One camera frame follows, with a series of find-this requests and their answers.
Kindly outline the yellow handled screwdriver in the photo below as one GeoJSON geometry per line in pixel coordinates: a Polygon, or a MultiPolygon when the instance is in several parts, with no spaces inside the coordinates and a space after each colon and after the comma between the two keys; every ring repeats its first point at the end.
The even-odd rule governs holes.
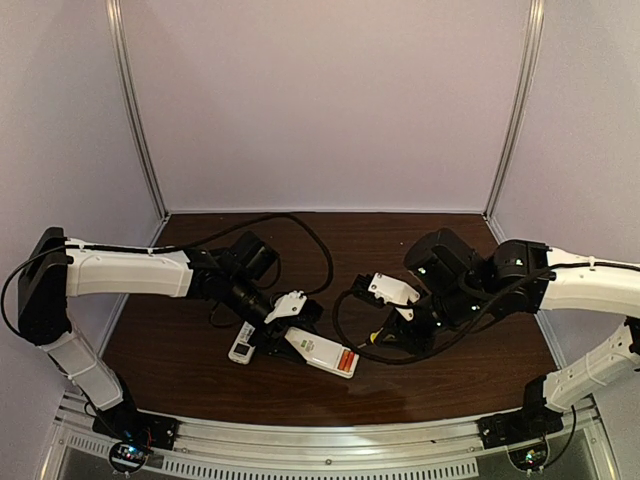
{"type": "Polygon", "coordinates": [[[364,341],[357,344],[358,348],[373,347],[373,346],[378,348],[388,347],[386,342],[386,332],[383,329],[371,332],[364,341]]]}

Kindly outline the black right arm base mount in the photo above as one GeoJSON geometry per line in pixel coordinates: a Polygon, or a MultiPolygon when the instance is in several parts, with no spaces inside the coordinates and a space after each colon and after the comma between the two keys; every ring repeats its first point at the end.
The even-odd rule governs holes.
{"type": "Polygon", "coordinates": [[[518,410],[481,417],[477,421],[485,449],[521,443],[563,429],[563,413],[544,404],[525,405],[518,410]]]}

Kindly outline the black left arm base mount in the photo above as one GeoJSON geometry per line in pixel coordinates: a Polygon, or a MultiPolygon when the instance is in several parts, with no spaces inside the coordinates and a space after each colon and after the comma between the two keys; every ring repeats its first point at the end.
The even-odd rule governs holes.
{"type": "Polygon", "coordinates": [[[106,411],[98,410],[92,430],[136,446],[172,450],[178,426],[176,418],[141,412],[121,403],[106,411]]]}

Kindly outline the large white remote control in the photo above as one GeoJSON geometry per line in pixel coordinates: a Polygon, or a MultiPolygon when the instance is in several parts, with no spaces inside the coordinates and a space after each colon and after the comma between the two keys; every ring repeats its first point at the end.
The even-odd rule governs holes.
{"type": "Polygon", "coordinates": [[[354,376],[359,355],[351,349],[298,328],[290,328],[286,339],[305,357],[307,365],[345,379],[351,379],[354,376]],[[344,350],[350,350],[358,356],[353,369],[349,372],[338,369],[338,363],[344,350]]]}

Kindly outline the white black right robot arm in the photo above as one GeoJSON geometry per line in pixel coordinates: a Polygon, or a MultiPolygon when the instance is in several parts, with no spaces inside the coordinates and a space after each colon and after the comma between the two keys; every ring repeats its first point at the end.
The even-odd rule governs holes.
{"type": "Polygon", "coordinates": [[[481,256],[448,228],[428,233],[407,252],[404,267],[426,289],[377,273],[366,290],[395,312],[377,342],[398,338],[413,359],[434,353],[436,333],[463,336],[484,316],[583,310],[624,320],[600,345],[528,386],[526,408],[564,413],[578,400],[639,367],[639,266],[567,252],[545,243],[509,240],[481,256]]]}

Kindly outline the small white remote control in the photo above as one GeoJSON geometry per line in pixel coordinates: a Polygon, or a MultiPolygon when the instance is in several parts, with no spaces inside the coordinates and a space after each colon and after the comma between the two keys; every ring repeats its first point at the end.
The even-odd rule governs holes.
{"type": "Polygon", "coordinates": [[[240,365],[248,365],[253,357],[255,348],[249,344],[249,339],[255,329],[245,322],[239,330],[229,352],[228,359],[240,365]]]}

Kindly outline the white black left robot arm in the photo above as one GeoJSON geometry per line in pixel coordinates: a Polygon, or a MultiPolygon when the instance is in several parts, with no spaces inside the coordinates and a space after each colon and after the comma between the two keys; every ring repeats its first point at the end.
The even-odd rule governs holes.
{"type": "Polygon", "coordinates": [[[251,232],[232,246],[143,249],[90,245],[47,229],[18,269],[18,333],[43,349],[101,411],[125,402],[125,386],[76,330],[67,300],[92,294],[149,294],[221,303],[271,350],[288,328],[311,327],[322,307],[299,291],[272,300],[256,286],[279,255],[251,232]]]}

